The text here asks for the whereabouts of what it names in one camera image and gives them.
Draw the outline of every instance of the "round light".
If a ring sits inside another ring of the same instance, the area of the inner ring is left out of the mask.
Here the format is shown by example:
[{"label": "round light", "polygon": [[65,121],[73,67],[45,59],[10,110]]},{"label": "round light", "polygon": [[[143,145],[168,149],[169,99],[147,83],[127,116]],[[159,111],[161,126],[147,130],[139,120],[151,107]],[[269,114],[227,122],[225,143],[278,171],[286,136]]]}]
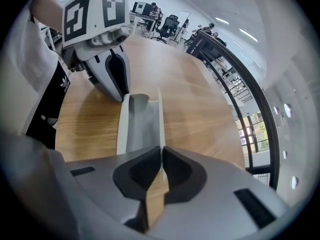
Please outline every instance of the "round light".
[{"label": "round light", "polygon": [[278,115],[279,114],[279,108],[277,106],[274,106],[274,112]]},{"label": "round light", "polygon": [[297,177],[293,176],[292,181],[291,181],[291,188],[293,190],[296,190],[298,183],[299,183],[299,179]]},{"label": "round light", "polygon": [[284,159],[287,159],[288,152],[284,150],[284,151],[282,152],[282,154],[283,154],[283,158],[284,158]]},{"label": "round light", "polygon": [[284,110],[288,118],[292,117],[292,107],[290,104],[284,104]]}]

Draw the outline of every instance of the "table leg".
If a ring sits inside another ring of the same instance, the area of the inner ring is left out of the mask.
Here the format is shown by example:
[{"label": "table leg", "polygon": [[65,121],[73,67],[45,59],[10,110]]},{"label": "table leg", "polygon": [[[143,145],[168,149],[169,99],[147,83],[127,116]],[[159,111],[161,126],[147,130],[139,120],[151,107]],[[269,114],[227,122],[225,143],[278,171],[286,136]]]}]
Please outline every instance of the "table leg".
[{"label": "table leg", "polygon": [[153,34],[152,30],[154,29],[155,24],[156,24],[156,20],[153,20],[149,34],[148,34],[148,38],[152,38],[152,34]]},{"label": "table leg", "polygon": [[134,23],[133,23],[132,35],[134,35],[134,34],[135,34],[135,32],[136,32],[137,24],[138,24],[138,17],[134,17]]}]

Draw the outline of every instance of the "computer monitor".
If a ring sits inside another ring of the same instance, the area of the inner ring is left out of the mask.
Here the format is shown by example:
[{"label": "computer monitor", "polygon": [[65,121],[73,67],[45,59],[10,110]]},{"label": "computer monitor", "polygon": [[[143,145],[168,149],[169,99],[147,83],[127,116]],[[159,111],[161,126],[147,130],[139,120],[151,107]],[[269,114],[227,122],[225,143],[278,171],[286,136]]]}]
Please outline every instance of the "computer monitor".
[{"label": "computer monitor", "polygon": [[152,10],[152,5],[146,2],[135,2],[132,12],[143,16],[149,16]]}]

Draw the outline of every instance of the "fluorescent light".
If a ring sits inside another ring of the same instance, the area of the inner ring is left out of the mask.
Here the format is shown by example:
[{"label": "fluorescent light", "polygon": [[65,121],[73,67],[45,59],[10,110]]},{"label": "fluorescent light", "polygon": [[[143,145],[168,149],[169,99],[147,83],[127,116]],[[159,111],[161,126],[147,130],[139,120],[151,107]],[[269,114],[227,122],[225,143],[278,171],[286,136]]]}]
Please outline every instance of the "fluorescent light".
[{"label": "fluorescent light", "polygon": [[241,55],[242,55],[242,57],[244,57],[245,59],[246,59],[246,61],[248,62],[248,59],[242,54],[242,53],[240,53]]},{"label": "fluorescent light", "polygon": [[215,18],[216,18],[217,21],[220,21],[220,22],[223,22],[223,23],[229,25],[229,22],[228,22],[228,21],[225,21],[225,20],[223,20],[223,19],[221,19],[221,18],[217,18],[217,17],[215,17]]},{"label": "fluorescent light", "polygon": [[239,28],[239,29],[240,29],[240,31],[241,31],[242,33],[246,34],[248,37],[251,37],[254,41],[258,42],[258,40],[257,40],[255,37],[253,37],[252,35],[250,35],[250,34],[247,33],[246,31],[244,31],[243,29],[241,29],[241,28]]},{"label": "fluorescent light", "polygon": [[254,59],[254,57],[252,57],[251,55],[250,55],[250,57],[254,60],[254,62],[259,66],[259,68],[261,68],[261,66],[259,65],[259,63]]},{"label": "fluorescent light", "polygon": [[239,46],[241,49],[243,49],[242,48],[242,46],[240,45],[240,44],[238,44],[237,42],[235,42],[235,41],[233,41],[237,46]]}]

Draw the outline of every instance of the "white t-shirt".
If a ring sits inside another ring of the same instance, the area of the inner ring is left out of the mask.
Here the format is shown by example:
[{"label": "white t-shirt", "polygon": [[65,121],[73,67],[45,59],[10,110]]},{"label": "white t-shirt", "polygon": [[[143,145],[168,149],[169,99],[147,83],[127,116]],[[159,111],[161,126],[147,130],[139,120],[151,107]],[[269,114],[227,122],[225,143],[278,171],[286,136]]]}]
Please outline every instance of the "white t-shirt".
[{"label": "white t-shirt", "polygon": [[0,51],[0,127],[26,133],[58,64],[26,7]]}]

